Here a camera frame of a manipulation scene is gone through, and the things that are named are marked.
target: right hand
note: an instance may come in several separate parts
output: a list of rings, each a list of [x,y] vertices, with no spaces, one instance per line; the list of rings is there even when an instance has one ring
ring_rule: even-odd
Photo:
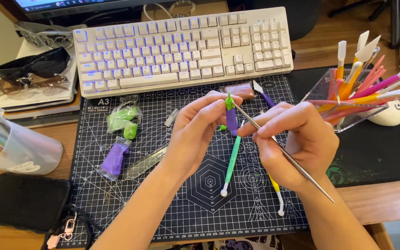
[[[339,139],[333,126],[320,117],[312,104],[301,102],[293,106],[282,102],[253,120],[261,127],[258,131],[246,122],[237,134],[241,137],[253,134],[260,161],[275,182],[297,192],[306,192],[309,186],[309,181],[289,163],[271,138],[285,130],[294,133],[300,147],[291,154],[294,160],[318,183],[327,178],[325,173],[336,154]]]

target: left hand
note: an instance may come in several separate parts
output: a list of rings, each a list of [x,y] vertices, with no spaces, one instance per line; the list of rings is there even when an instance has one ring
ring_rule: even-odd
[[[209,143],[219,124],[226,124],[225,99],[227,94],[210,91],[180,110],[175,120],[171,140],[161,160],[173,173],[182,175],[183,180],[195,173],[203,161]],[[236,105],[242,98],[231,97]]]

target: black sunglasses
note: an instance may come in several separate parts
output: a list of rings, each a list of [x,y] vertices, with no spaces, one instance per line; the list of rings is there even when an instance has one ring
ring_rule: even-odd
[[[32,83],[31,75],[49,79],[67,68],[70,55],[63,47],[54,48],[39,55],[25,56],[0,65],[0,77],[13,85]]]

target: purple clay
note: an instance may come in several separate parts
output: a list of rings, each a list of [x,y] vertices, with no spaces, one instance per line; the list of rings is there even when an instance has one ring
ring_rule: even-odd
[[[231,94],[228,93],[228,98],[225,100],[226,104],[226,126],[230,131],[237,130],[237,116],[236,109],[233,104],[234,100],[231,98]]]
[[[100,167],[106,171],[106,173],[114,176],[119,175],[121,163],[123,162],[123,154],[125,153],[129,153],[128,145],[114,144]]]

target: wooden desk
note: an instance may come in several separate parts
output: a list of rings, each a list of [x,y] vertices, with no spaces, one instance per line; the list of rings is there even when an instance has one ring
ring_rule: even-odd
[[[295,69],[335,65],[337,63],[337,42],[347,40],[346,62],[353,60],[357,38],[360,33],[370,30],[371,37],[382,34],[379,42],[381,54],[386,54],[384,65],[387,69],[385,77],[395,75],[399,71],[399,51],[386,47],[389,41],[389,15],[384,12],[376,22],[368,22],[367,17],[375,9],[375,5],[359,8],[334,19],[328,19],[325,13],[339,5],[325,1],[322,3],[322,14],[314,30],[306,37],[292,42],[297,56]],[[64,145],[63,158],[52,173],[51,178],[69,178],[73,147],[76,136],[76,124],[37,128],[37,132],[55,138]],[[362,224],[373,224],[400,220],[400,181],[375,185],[339,188],[342,198],[351,208]],[[0,226],[0,249],[38,249],[43,242],[43,235]]]

